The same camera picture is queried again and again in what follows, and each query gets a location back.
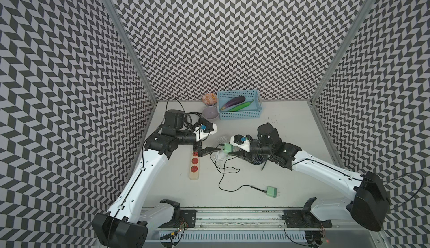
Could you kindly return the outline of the dark blue desk fan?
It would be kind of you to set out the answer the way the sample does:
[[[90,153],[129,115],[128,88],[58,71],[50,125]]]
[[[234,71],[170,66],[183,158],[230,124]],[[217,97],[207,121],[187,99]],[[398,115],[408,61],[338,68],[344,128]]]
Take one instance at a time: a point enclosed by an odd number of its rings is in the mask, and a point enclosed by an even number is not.
[[[261,171],[263,171],[267,163],[267,158],[261,155],[259,150],[260,141],[255,139],[250,143],[250,152],[247,154],[246,161],[253,165],[262,165]]]

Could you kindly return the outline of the green plug white fan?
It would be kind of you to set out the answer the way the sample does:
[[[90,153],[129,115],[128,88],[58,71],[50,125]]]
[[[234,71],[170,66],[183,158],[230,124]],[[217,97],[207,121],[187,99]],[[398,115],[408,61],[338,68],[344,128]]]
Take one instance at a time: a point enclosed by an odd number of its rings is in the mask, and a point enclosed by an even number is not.
[[[267,186],[265,194],[271,198],[278,197],[278,189],[273,186]]]

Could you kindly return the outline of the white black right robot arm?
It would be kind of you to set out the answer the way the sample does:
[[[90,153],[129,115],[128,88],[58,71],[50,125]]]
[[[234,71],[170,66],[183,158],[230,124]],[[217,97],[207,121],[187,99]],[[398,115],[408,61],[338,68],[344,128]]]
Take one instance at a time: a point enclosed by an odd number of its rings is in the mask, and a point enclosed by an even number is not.
[[[321,160],[301,147],[282,141],[278,131],[266,123],[258,127],[257,138],[234,135],[230,144],[239,148],[231,155],[251,164],[271,161],[306,174],[342,194],[331,200],[313,199],[308,207],[317,220],[353,220],[363,228],[379,232],[390,209],[390,196],[375,173],[356,173]]]

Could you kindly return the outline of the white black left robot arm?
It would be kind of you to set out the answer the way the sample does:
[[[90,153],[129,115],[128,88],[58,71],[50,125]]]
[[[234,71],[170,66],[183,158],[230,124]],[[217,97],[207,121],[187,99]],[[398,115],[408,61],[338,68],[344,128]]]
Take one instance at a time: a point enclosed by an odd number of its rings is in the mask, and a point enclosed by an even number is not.
[[[183,225],[180,203],[163,199],[147,212],[144,202],[172,153],[182,145],[192,145],[198,156],[218,149],[202,147],[202,142],[217,133],[217,125],[200,117],[191,127],[187,113],[168,110],[162,123],[144,142],[138,164],[118,199],[105,213],[98,213],[92,227],[99,242],[107,248],[141,248],[149,233],[163,225]]]

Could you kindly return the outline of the white desk fan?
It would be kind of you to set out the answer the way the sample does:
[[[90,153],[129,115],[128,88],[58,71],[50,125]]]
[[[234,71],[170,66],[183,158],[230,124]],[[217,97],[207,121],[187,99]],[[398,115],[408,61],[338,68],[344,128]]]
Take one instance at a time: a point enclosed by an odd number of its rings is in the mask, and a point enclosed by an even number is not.
[[[218,139],[218,146],[217,147],[223,149],[225,143],[230,143],[230,138],[227,136],[221,136]],[[230,156],[229,154],[225,154],[222,150],[222,151],[219,151],[216,153],[215,163],[218,167],[222,167],[224,162],[230,158],[232,158],[232,156]]]

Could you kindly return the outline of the beige power strip red sockets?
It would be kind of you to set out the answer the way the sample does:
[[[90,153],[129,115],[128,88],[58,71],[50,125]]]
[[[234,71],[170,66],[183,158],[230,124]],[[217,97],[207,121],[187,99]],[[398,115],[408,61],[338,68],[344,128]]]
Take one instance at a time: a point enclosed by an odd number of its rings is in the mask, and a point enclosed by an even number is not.
[[[189,178],[190,180],[198,180],[200,173],[200,157],[197,151],[194,151],[190,160]]]

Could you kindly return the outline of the light blue perforated basket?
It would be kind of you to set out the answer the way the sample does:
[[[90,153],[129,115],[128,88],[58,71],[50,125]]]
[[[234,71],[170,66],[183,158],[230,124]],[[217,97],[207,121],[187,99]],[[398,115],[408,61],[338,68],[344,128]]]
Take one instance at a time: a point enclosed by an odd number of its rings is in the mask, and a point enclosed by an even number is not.
[[[253,101],[252,105],[236,112],[228,112],[228,111],[231,108],[238,106],[239,104],[234,105],[230,108],[227,108],[224,111],[220,111],[221,107],[226,102],[238,96],[246,97],[246,100],[244,101],[244,103],[248,101]],[[222,120],[259,118],[263,110],[259,91],[257,90],[219,91],[217,93],[217,100],[218,100],[217,109],[219,112],[219,118]]]

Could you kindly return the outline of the lilac plastic bowl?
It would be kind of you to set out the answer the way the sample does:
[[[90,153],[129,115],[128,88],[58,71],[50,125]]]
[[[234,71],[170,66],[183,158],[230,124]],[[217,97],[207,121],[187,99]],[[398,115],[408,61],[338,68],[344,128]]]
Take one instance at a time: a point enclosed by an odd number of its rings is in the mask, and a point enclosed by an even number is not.
[[[215,121],[219,117],[219,112],[217,107],[215,106],[205,107],[202,111],[202,117],[210,122]]]

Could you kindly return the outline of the green toy cucumber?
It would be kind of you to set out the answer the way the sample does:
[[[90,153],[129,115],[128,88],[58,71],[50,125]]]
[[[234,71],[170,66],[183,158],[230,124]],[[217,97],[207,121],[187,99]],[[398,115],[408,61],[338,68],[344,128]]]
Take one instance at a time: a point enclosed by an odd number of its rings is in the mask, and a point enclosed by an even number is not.
[[[253,101],[248,101],[248,102],[242,103],[242,104],[240,104],[234,108],[231,108],[228,112],[236,112],[236,111],[242,110],[242,109],[247,108],[250,105],[252,105],[252,103],[253,103]]]

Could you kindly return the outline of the orange blue patterned bowl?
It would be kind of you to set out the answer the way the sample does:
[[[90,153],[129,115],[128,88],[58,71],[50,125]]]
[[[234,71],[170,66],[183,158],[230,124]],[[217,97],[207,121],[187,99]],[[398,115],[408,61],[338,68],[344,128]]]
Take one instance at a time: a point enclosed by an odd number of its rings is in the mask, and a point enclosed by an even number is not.
[[[202,96],[202,102],[207,106],[214,106],[217,104],[217,95],[216,93],[206,93]]]

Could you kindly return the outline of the purple toy eggplant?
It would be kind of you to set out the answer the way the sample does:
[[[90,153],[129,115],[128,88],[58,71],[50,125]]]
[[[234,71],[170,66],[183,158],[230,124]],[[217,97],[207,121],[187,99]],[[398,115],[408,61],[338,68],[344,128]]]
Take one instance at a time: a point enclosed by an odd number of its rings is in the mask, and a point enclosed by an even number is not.
[[[243,103],[245,100],[246,100],[246,97],[244,97],[244,96],[238,96],[238,97],[235,97],[235,98],[233,98],[233,99],[229,100],[228,102],[226,102],[226,103],[221,107],[220,111],[224,111],[224,110],[226,110],[227,108],[230,108],[230,107],[232,107],[232,106],[234,106],[234,105],[241,104],[241,103]]]

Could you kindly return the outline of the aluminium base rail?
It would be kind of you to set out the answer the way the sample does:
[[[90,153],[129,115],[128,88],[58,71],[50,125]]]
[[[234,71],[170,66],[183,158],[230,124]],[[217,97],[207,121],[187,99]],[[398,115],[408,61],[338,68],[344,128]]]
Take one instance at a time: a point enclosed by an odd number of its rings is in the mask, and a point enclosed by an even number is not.
[[[143,248],[293,247],[389,248],[383,233],[353,221],[305,221],[294,208],[196,208],[181,211],[175,225],[150,230]]]

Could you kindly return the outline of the aluminium corner post left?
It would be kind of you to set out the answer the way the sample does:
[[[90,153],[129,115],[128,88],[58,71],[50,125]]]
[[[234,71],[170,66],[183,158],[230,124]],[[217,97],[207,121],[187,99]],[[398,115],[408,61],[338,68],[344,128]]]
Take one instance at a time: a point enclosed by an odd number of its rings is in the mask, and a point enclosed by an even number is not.
[[[134,47],[132,45],[132,42],[125,30],[125,27],[123,25],[123,23],[121,22],[120,16],[118,15],[118,12],[114,6],[114,3],[112,0],[100,0],[101,3],[104,5],[107,14],[109,15],[124,47],[125,50],[127,51],[127,53],[129,54],[131,61],[134,65],[135,70],[137,71],[138,76],[140,77],[144,88],[146,89],[146,91],[148,92],[148,95],[151,99],[151,101],[154,104],[157,104],[157,98],[152,90],[152,87],[150,85],[149,80],[146,77],[146,73],[144,71],[143,66],[141,65],[141,62],[137,56],[136,51],[134,50]]]

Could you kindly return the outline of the aluminium corner post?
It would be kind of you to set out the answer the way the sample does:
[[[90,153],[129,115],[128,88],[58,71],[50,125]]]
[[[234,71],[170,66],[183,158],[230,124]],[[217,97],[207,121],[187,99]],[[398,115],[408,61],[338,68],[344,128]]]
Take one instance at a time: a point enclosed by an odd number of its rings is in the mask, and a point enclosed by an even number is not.
[[[336,51],[332,61],[330,62],[327,70],[325,71],[321,81],[319,82],[314,94],[310,99],[310,103],[312,105],[314,105],[320,98],[329,80],[331,79],[331,77],[335,73],[335,70],[339,66],[342,58],[346,54],[346,51],[348,50],[350,44],[353,42],[361,25],[365,22],[366,17],[369,14],[375,2],[376,0],[364,0],[362,6],[359,8],[355,19],[353,20],[350,28],[348,29],[348,32],[346,33],[346,36],[344,37],[344,40],[339,45],[338,50]]]
[[[134,47],[132,45],[132,42],[125,30],[125,27],[123,25],[123,23],[121,22],[120,16],[118,15],[118,12],[114,6],[114,3],[112,0],[100,0],[101,3],[104,5],[107,14],[109,15],[124,47],[125,50],[127,51],[127,53],[129,54],[131,61],[134,65],[135,70],[137,71],[138,76],[140,77],[144,88],[146,89],[146,91],[148,92],[148,95],[151,99],[151,101],[154,104],[157,104],[157,98],[152,90],[152,87],[150,85],[149,80],[146,77],[146,73],[144,71],[143,66],[141,65],[141,62],[137,56],[136,51],[134,50]]]

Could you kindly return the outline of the aluminium corner post right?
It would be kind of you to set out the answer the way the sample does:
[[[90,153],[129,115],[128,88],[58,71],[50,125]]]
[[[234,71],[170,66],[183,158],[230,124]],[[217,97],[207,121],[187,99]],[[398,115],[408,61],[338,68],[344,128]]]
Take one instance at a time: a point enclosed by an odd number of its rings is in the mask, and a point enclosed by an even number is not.
[[[325,71],[321,81],[319,82],[314,94],[310,99],[310,103],[312,105],[314,105],[320,98],[329,80],[331,79],[331,77],[335,73],[335,70],[339,66],[342,58],[346,54],[346,51],[348,50],[350,44],[353,42],[361,25],[365,22],[366,17],[369,14],[375,2],[376,0],[364,0],[362,6],[359,8],[355,19],[353,20],[350,28],[348,29],[348,32],[346,33],[346,36],[344,37],[344,40],[339,45],[338,50],[336,51],[332,61],[330,62],[327,70]]]

